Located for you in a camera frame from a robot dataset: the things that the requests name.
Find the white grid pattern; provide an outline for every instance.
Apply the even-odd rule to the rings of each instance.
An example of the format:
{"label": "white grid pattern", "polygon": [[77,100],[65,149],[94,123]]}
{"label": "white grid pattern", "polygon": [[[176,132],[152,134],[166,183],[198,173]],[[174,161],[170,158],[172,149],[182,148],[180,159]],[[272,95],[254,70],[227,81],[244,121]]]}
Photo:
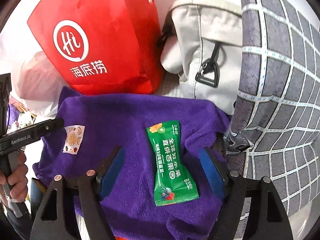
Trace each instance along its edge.
{"label": "white grid pattern", "polygon": [[[255,156],[263,156],[263,155],[268,155],[268,159],[269,159],[269,171],[270,171],[270,177],[273,181],[277,180],[277,179],[281,179],[281,178],[285,178],[286,180],[286,198],[282,199],[282,202],[285,203],[287,202],[287,213],[289,213],[289,209],[290,209],[290,199],[295,197],[296,195],[300,195],[300,203],[299,203],[299,209],[301,208],[301,200],[302,200],[302,191],[305,190],[306,188],[310,187],[310,191],[309,191],[309,201],[311,200],[311,184],[314,183],[315,181],[317,181],[317,189],[316,189],[316,192],[318,192],[318,184],[319,184],[319,173],[318,173],[318,165],[317,165],[317,160],[319,159],[318,156],[316,156],[316,153],[313,149],[313,147],[311,146],[311,144],[313,143],[313,141],[311,142],[308,142],[308,143],[303,143],[302,145],[299,145],[299,143],[301,143],[302,140],[304,141],[308,141],[309,139],[314,139],[316,136],[314,135],[314,133],[316,132],[317,135],[319,135],[320,133],[320,129],[317,129],[318,127],[318,124],[320,122],[320,117],[317,121],[317,125],[314,129],[311,129],[311,128],[308,128],[309,127],[309,124],[311,122],[311,117],[312,117],[312,114],[314,112],[314,110],[319,110],[320,111],[320,106],[319,105],[316,105],[316,102],[317,102],[317,99],[318,99],[318,96],[319,96],[319,92],[320,90],[315,91],[317,92],[317,96],[316,96],[316,99],[315,99],[315,103],[309,103],[312,95],[314,94],[314,89],[315,89],[315,85],[316,85],[316,82],[319,82],[320,83],[320,78],[316,76],[316,69],[317,67],[315,67],[315,72],[311,72],[310,70],[308,70],[308,67],[307,67],[307,51],[306,51],[306,43],[313,49],[314,51],[314,61],[315,61],[315,66],[316,66],[316,53],[320,56],[320,52],[319,50],[316,48],[315,44],[314,44],[314,39],[313,39],[313,33],[312,33],[312,29],[311,29],[311,25],[309,23],[309,26],[310,26],[310,33],[311,33],[311,41],[304,35],[303,33],[303,27],[302,27],[302,24],[301,24],[301,20],[300,20],[300,17],[299,17],[299,14],[298,12],[296,11],[296,15],[298,17],[298,21],[299,21],[299,25],[300,25],[300,28],[301,30],[299,30],[290,20],[289,20],[289,15],[286,11],[286,7],[284,5],[284,2],[283,0],[279,0],[281,5],[282,5],[282,8],[284,10],[284,15],[285,17],[282,17],[282,16],[279,16],[277,14],[275,14],[273,11],[271,11],[270,9],[268,8],[265,8],[263,5],[262,5],[262,1],[261,0],[256,0],[257,1],[257,4],[247,4],[243,7],[242,11],[245,12],[245,11],[248,11],[248,10],[255,10],[258,12],[258,16],[259,16],[259,20],[260,20],[260,31],[261,31],[261,40],[262,40],[262,44],[261,44],[261,47],[254,47],[254,46],[245,46],[243,47],[243,53],[253,53],[253,54],[258,54],[258,55],[261,55],[261,67],[260,67],[260,79],[259,79],[259,88],[258,88],[258,93],[257,95],[251,95],[251,94],[248,94],[248,93],[245,93],[245,92],[242,92],[242,91],[239,91],[239,94],[238,96],[240,98],[243,98],[247,101],[251,101],[251,102],[254,102],[254,107],[253,107],[253,111],[252,111],[252,115],[250,116],[250,119],[247,123],[247,126],[243,129],[243,130],[257,130],[257,131],[260,131],[262,132],[262,134],[259,136],[259,138],[257,139],[256,143],[254,144],[253,148],[251,149],[248,149],[246,151],[246,159],[245,159],[245,163],[244,163],[244,177],[247,177],[248,175],[248,168],[249,168],[249,159],[252,160],[252,178],[253,179],[256,179],[256,169],[255,169]],[[270,49],[268,49],[268,44],[267,44],[267,38],[266,38],[266,23],[265,23],[265,17],[264,15],[267,14],[271,17],[273,17],[274,19],[276,19],[278,22],[282,22],[284,24],[286,24],[288,26],[288,30],[289,30],[289,37],[290,37],[290,44],[291,44],[291,57],[288,57],[288,56],[285,56],[279,52],[276,52],[276,51],[272,51]],[[305,56],[305,65],[301,65],[300,63],[298,63],[297,61],[294,60],[294,44],[293,44],[293,35],[292,35],[292,30],[294,30],[302,39],[303,39],[303,47],[304,47],[304,56]],[[285,62],[287,63],[288,65],[290,65],[290,71],[289,71],[289,74],[288,74],[288,79],[287,79],[287,82],[284,86],[284,90],[283,90],[283,93],[281,95],[281,97],[277,97],[277,96],[265,96],[263,97],[262,96],[262,91],[263,91],[263,87],[264,87],[264,82],[265,82],[265,78],[266,78],[266,61],[267,61],[267,58],[273,58],[273,59],[276,59],[278,61],[282,61],[282,62]],[[292,100],[287,100],[285,99],[285,95],[288,91],[288,88],[289,88],[289,85],[290,85],[290,82],[291,82],[291,77],[292,77],[292,73],[293,73],[293,70],[294,69],[298,69],[300,70],[302,73],[304,73],[304,79],[303,79],[303,85],[302,85],[302,89],[301,89],[301,92],[300,92],[300,96],[299,96],[299,99],[297,101],[292,101]],[[314,85],[313,85],[313,88],[312,88],[312,91],[310,93],[310,96],[309,96],[309,99],[307,101],[307,103],[303,103],[303,102],[300,102],[301,98],[302,98],[302,95],[303,95],[303,89],[304,89],[304,86],[305,86],[305,82],[306,82],[306,77],[309,76],[311,77],[313,80],[314,80]],[[252,121],[254,120],[255,118],[255,115],[256,115],[256,112],[258,110],[258,107],[259,107],[259,104],[260,103],[266,103],[268,101],[273,101],[273,102],[276,102],[277,103],[277,107],[275,109],[275,111],[273,112],[271,118],[269,119],[266,127],[261,127],[261,126],[256,126],[256,127],[249,127],[251,124],[252,124]],[[288,106],[294,106],[295,109],[293,111],[293,113],[291,114],[290,116],[290,119],[289,121],[287,122],[286,126],[284,129],[270,129],[270,126],[272,124],[272,122],[274,121],[281,105],[288,105]],[[294,114],[296,113],[297,111],[297,108],[298,107],[304,107],[304,110],[303,110],[303,113],[305,112],[305,110],[308,108],[308,107],[311,107],[312,108],[312,111],[311,111],[311,115],[308,119],[308,124],[306,127],[299,127],[298,124],[299,124],[299,121],[301,120],[302,116],[303,116],[303,113],[302,115],[300,116],[300,119],[298,120],[297,124],[295,125],[295,127],[292,127],[292,128],[288,128],[289,124],[290,124],[290,121],[292,120]],[[286,142],[286,145],[284,148],[282,149],[277,149],[277,150],[274,150],[273,147],[276,145],[276,143],[280,140],[280,138],[282,137],[282,135],[288,131],[292,131],[289,139],[287,140]],[[303,135],[300,139],[300,141],[296,144],[295,147],[288,147],[288,144],[290,142],[290,139],[292,138],[292,136],[294,135],[294,131],[302,131],[303,132]],[[305,134],[307,132],[311,132],[311,135],[309,136],[309,138],[307,140],[305,140]],[[259,145],[259,143],[263,140],[265,134],[267,133],[280,133],[280,136],[277,138],[277,140],[273,143],[272,147],[270,150],[268,151],[260,151],[260,152],[257,152],[256,149]],[[306,158],[306,155],[305,155],[305,147],[308,147],[308,149],[310,148],[313,152],[313,156],[314,158],[312,160],[310,160],[309,162],[307,161],[307,158]],[[297,149],[301,149],[302,148],[302,152],[303,152],[303,158],[305,160],[305,164],[301,165],[301,166],[298,166],[298,163],[297,163],[297,156],[296,156],[296,150]],[[293,156],[294,156],[294,164],[295,164],[295,168],[293,170],[290,170],[290,171],[287,171],[287,167],[286,167],[286,157],[285,157],[285,152],[287,151],[291,151],[293,150]],[[283,156],[283,164],[284,164],[284,173],[282,174],[279,174],[279,175],[276,175],[276,176],[273,176],[273,169],[272,169],[272,162],[271,162],[271,155],[272,154],[275,154],[275,153],[282,153],[282,156]],[[315,179],[313,179],[311,181],[311,176],[310,176],[310,167],[309,165],[313,164],[315,162],[316,164],[316,172],[317,172],[317,177]],[[303,168],[307,167],[308,168],[308,176],[309,176],[309,183],[307,185],[305,185],[304,187],[301,188],[301,182],[300,182],[300,176],[299,176],[299,171],[302,170]],[[298,185],[299,185],[299,190],[294,192],[293,194],[289,194],[289,189],[288,189],[288,176],[290,174],[294,174],[294,173],[297,173],[297,178],[298,178]],[[246,213],[244,216],[241,217],[241,220],[245,219],[246,217],[248,217],[248,213]]]}

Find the purple cloth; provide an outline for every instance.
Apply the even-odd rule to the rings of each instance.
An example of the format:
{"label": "purple cloth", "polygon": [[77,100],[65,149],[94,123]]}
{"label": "purple cloth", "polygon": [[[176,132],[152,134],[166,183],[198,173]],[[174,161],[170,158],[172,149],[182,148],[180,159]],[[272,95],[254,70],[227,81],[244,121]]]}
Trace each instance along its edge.
{"label": "purple cloth", "polygon": [[[113,233],[130,240],[208,236],[222,202],[211,192],[199,159],[191,153],[210,147],[215,133],[227,130],[228,117],[212,102],[134,94],[88,97],[64,88],[57,117],[65,120],[65,126],[84,125],[84,138],[77,155],[62,153],[64,129],[44,138],[41,160],[33,166],[44,184],[57,174],[67,178],[84,174],[121,145],[126,150],[124,166],[110,196],[101,202]],[[156,207],[156,161],[146,127],[171,120],[181,124],[180,155],[200,197]]]}
{"label": "purple cloth", "polygon": [[9,119],[8,125],[12,125],[14,121],[17,121],[19,118],[20,112],[19,110],[12,104],[9,104],[8,110],[7,110],[7,123]]}

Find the black plastic buckle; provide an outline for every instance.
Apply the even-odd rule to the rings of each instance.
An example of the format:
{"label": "black plastic buckle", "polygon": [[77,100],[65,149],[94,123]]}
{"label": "black plastic buckle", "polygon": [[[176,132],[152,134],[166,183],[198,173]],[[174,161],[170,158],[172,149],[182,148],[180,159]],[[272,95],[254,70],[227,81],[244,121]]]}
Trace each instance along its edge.
{"label": "black plastic buckle", "polygon": [[[219,51],[221,43],[216,42],[211,58],[206,59],[202,64],[199,72],[196,74],[196,81],[205,85],[208,85],[213,88],[217,88],[219,85],[220,71],[219,66],[217,65],[215,58]],[[214,79],[205,77],[205,74],[214,72]]]}

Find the white plastic bag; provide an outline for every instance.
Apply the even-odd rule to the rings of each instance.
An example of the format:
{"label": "white plastic bag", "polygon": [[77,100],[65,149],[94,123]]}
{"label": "white plastic bag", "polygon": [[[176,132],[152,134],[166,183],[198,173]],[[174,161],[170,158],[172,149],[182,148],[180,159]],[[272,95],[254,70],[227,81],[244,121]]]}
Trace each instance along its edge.
{"label": "white plastic bag", "polygon": [[57,113],[61,90],[68,86],[43,51],[37,52],[28,63],[14,65],[11,80],[24,105],[41,116]]}
{"label": "white plastic bag", "polygon": [[0,33],[0,74],[11,73],[11,96],[30,112],[57,113],[61,89],[68,84],[42,52],[27,20],[40,0],[21,0]]}

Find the red paper bag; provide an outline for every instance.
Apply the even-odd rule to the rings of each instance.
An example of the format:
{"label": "red paper bag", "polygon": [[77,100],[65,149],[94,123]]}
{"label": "red paper bag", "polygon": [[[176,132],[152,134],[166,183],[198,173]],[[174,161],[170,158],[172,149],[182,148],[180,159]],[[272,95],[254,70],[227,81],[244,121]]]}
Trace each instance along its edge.
{"label": "red paper bag", "polygon": [[153,1],[41,0],[28,26],[77,91],[152,93],[163,77]]}

